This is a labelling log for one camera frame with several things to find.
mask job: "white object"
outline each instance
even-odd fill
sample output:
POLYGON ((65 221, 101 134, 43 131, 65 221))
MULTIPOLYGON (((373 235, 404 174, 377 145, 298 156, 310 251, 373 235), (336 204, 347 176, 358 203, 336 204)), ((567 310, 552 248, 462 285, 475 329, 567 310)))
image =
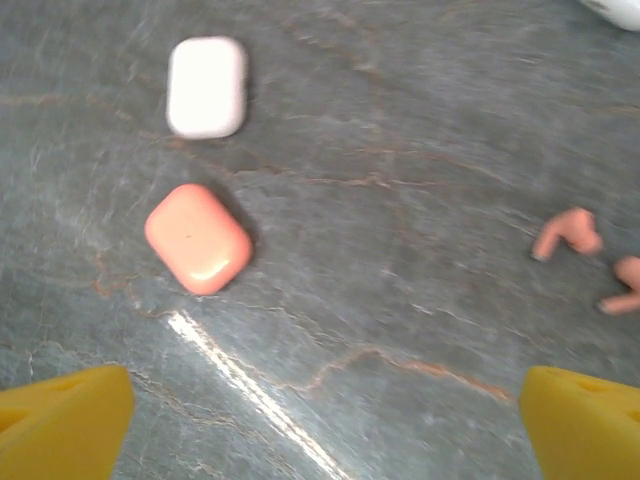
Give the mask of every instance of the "white object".
POLYGON ((169 60, 167 122, 176 135, 199 140, 233 134, 244 121, 247 55, 229 37, 181 42, 169 60))
POLYGON ((640 0, 580 0, 580 3, 623 30, 640 31, 640 0))

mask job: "table surface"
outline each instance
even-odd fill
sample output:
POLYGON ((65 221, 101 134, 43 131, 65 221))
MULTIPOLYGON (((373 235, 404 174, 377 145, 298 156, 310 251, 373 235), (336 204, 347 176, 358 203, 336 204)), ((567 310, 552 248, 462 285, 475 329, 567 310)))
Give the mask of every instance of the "table surface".
POLYGON ((0 388, 131 372, 114 479, 539 479, 529 367, 640 385, 640 36, 578 2, 9 0, 0 7, 0 388), (230 35, 249 116, 187 143, 181 40, 230 35), (210 187, 250 266, 187 294, 143 225, 210 187), (605 250, 529 258, 592 209, 605 250))

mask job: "marble countertop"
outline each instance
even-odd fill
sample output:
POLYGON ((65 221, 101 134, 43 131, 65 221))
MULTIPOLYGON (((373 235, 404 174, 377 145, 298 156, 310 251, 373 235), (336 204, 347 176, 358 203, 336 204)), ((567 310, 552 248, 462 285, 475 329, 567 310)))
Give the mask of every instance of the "marble countertop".
POLYGON ((578 2, 8 0, 0 7, 0 389, 120 363, 115 480, 539 479, 532 365, 640 385, 640 36, 578 2), (236 135, 186 143, 167 59, 251 58, 236 135), (251 265, 188 295, 143 225, 203 183, 251 265), (580 205, 587 258, 528 252, 580 205))

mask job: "earbud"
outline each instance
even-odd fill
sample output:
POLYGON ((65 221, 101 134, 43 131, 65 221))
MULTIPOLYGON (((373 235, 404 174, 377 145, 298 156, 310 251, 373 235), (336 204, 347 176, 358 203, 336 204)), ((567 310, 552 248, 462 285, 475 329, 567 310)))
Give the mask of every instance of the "earbud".
POLYGON ((547 261, 560 238, 578 253, 592 255, 602 249, 602 238, 596 232, 593 214, 584 208, 572 208, 549 220, 533 245, 532 257, 547 261))
POLYGON ((598 308, 608 315, 621 315, 640 309, 640 258, 625 257, 614 267, 616 277, 628 285, 631 293, 600 300, 598 308))

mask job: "pink earbud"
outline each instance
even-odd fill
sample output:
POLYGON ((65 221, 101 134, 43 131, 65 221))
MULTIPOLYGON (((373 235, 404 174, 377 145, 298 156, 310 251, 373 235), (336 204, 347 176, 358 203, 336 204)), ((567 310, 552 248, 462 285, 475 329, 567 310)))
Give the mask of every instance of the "pink earbud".
POLYGON ((621 315, 640 309, 640 258, 625 257, 613 268, 616 277, 628 285, 631 293, 600 300, 598 308, 608 315, 621 315))
POLYGON ((572 208, 549 220, 533 245, 533 258, 547 261, 560 238, 578 253, 593 255, 602 249, 602 238, 596 232, 593 214, 584 208, 572 208))

